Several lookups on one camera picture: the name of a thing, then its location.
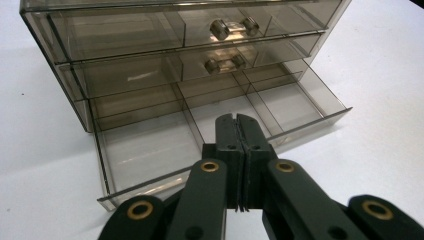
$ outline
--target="drawer compartment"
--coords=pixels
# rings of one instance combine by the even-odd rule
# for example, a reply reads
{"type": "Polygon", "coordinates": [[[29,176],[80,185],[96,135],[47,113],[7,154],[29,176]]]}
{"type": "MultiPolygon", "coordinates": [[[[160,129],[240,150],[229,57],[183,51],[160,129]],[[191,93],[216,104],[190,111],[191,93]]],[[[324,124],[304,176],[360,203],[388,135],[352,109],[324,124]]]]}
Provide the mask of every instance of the drawer compartment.
{"type": "Polygon", "coordinates": [[[176,12],[140,8],[54,12],[47,16],[66,62],[183,46],[185,24],[176,12]]]}
{"type": "Polygon", "coordinates": [[[128,125],[114,126],[115,120],[94,114],[106,179],[105,197],[99,202],[107,209],[136,194],[163,197],[181,188],[191,164],[201,158],[201,145],[215,142],[214,122],[223,114],[254,117],[268,140],[279,145],[327,126],[350,110],[303,60],[171,85],[174,99],[146,99],[149,106],[112,116],[131,119],[128,125]]]}
{"type": "Polygon", "coordinates": [[[341,0],[298,1],[266,6],[265,11],[273,20],[267,35],[325,30],[341,2],[341,0]]]}
{"type": "Polygon", "coordinates": [[[59,67],[65,82],[75,82],[87,98],[130,92],[181,81],[183,63],[176,54],[156,54],[59,67]]]}
{"type": "Polygon", "coordinates": [[[122,114],[126,115],[133,111],[154,106],[163,106],[164,109],[170,109],[172,111],[172,107],[165,106],[172,106],[181,99],[182,95],[179,93],[178,86],[176,84],[167,84],[128,93],[94,98],[90,100],[90,103],[94,117],[103,119],[122,114]]]}
{"type": "Polygon", "coordinates": [[[252,67],[308,57],[320,34],[230,46],[87,61],[59,66],[67,91],[78,100],[99,98],[252,67]],[[238,57],[241,66],[234,58],[238,57]],[[217,69],[208,69],[208,61],[217,69]]]}

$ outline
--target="open drawer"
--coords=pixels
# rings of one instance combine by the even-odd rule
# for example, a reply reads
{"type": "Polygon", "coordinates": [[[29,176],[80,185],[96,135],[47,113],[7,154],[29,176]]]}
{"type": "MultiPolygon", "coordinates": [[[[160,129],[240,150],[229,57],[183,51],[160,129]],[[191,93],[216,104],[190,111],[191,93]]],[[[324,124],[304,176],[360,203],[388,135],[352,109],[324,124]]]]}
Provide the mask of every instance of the open drawer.
{"type": "Polygon", "coordinates": [[[108,210],[138,194],[166,197],[183,187],[202,144],[215,142],[214,122],[223,114],[254,117],[281,144],[350,110],[303,60],[168,86],[143,101],[151,104],[110,116],[90,100],[105,191],[98,201],[108,210]],[[172,97],[158,103],[158,94],[172,97]]]}

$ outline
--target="white table surface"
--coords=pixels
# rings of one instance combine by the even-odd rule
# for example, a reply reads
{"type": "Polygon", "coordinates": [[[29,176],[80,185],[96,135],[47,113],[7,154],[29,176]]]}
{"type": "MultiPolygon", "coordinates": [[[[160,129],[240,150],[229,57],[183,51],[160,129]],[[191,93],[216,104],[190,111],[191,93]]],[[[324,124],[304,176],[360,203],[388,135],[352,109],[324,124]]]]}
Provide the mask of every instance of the white table surface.
{"type": "MultiPolygon", "coordinates": [[[[96,239],[111,216],[94,141],[21,20],[0,3],[0,239],[96,239]]],[[[353,0],[312,67],[354,109],[286,146],[333,199],[385,198],[424,225],[424,10],[353,0]]],[[[227,239],[266,239],[260,213],[229,213],[227,239]]]]}

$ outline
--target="drawer knob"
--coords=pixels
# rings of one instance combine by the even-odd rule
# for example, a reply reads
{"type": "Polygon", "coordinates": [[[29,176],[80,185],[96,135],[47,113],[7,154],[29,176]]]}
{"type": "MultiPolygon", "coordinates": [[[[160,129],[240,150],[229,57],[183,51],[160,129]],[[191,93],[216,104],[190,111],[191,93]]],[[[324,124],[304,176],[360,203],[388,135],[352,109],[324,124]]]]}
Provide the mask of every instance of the drawer knob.
{"type": "Polygon", "coordinates": [[[231,59],[217,61],[213,58],[205,63],[205,68],[209,74],[232,72],[246,68],[246,62],[240,54],[234,55],[231,59]]]}
{"type": "Polygon", "coordinates": [[[243,19],[241,23],[226,23],[222,19],[217,19],[212,22],[209,30],[216,39],[222,41],[227,39],[228,36],[233,33],[246,33],[247,36],[253,37],[259,32],[259,24],[252,17],[243,19]]]}

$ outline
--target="transparent plastic drawer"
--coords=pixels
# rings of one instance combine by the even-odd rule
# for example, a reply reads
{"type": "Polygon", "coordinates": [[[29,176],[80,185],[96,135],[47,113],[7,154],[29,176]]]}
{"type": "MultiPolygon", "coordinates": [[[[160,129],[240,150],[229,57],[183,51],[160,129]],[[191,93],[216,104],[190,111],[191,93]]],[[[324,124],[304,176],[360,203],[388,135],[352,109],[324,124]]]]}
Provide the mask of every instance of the transparent plastic drawer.
{"type": "Polygon", "coordinates": [[[73,98],[99,98],[308,57],[320,34],[59,66],[73,98]]]}
{"type": "Polygon", "coordinates": [[[105,183],[99,202],[105,208],[136,194],[165,197],[180,189],[191,164],[201,158],[202,144],[215,142],[215,119],[223,114],[254,117],[268,140],[279,145],[350,110],[302,60],[171,85],[163,90],[173,94],[168,102],[152,97],[143,101],[149,106],[115,113],[119,121],[131,119],[116,126],[117,120],[96,113],[99,105],[92,102],[105,183]]]}
{"type": "Polygon", "coordinates": [[[131,7],[86,5],[87,9],[67,4],[49,8],[46,2],[43,9],[24,0],[21,14],[49,60],[56,64],[323,31],[340,2],[142,5],[140,1],[131,7]]]}

